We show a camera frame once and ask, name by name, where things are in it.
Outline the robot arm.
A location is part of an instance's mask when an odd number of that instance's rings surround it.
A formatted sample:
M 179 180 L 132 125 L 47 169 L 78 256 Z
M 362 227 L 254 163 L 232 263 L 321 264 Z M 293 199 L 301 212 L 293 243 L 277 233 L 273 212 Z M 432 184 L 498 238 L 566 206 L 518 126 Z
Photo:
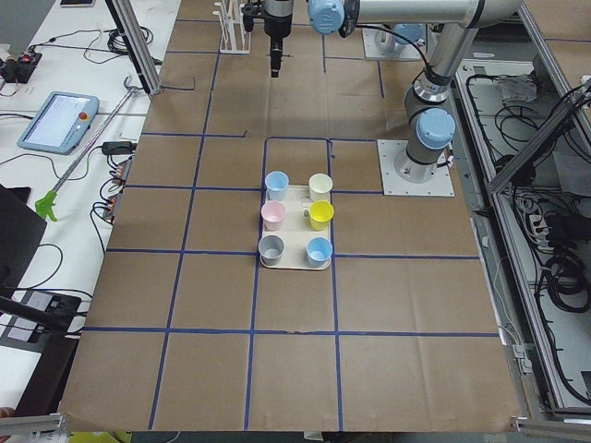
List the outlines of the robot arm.
M 394 161 L 401 178 L 421 184 L 432 178 L 441 153 L 452 142 L 456 125 L 442 105 L 467 50 L 480 29 L 502 22 L 520 5 L 487 0 L 310 1 L 308 18 L 317 33 L 338 32 L 342 37 L 370 24 L 442 24 L 435 49 L 405 95 L 409 139 Z

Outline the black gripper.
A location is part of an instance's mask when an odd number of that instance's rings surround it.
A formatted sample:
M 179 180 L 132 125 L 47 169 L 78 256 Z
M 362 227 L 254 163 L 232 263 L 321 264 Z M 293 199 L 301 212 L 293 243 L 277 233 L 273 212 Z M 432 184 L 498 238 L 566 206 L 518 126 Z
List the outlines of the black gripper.
M 246 32 L 254 29 L 256 19 L 264 21 L 264 31 L 271 37 L 271 76 L 278 78 L 282 66 L 283 40 L 290 34 L 294 2 L 292 0 L 247 1 L 243 6 L 243 23 Z

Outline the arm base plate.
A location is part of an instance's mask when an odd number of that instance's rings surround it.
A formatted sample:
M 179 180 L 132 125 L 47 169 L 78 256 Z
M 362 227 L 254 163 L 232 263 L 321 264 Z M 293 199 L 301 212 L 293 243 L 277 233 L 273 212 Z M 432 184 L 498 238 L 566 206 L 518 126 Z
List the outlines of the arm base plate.
M 427 31 L 424 24 L 399 23 L 385 26 L 385 29 L 401 34 L 417 46 L 423 45 L 427 40 Z M 367 59 L 408 62 L 420 59 L 419 51 L 404 39 L 399 39 L 382 30 L 362 29 L 362 33 Z
M 377 141 L 383 194 L 390 197 L 454 197 L 450 168 L 444 154 L 431 165 L 420 165 L 408 157 L 406 145 L 406 140 Z

